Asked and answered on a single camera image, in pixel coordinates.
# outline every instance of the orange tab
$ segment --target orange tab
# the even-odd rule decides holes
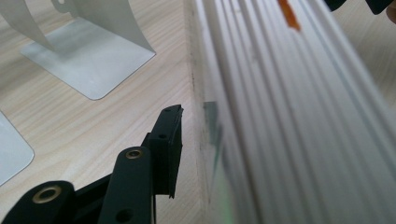
[[[297,21],[296,16],[294,15],[294,11],[291,8],[288,0],[277,0],[282,9],[283,15],[288,23],[288,26],[296,29],[297,31],[301,30],[300,23]]]

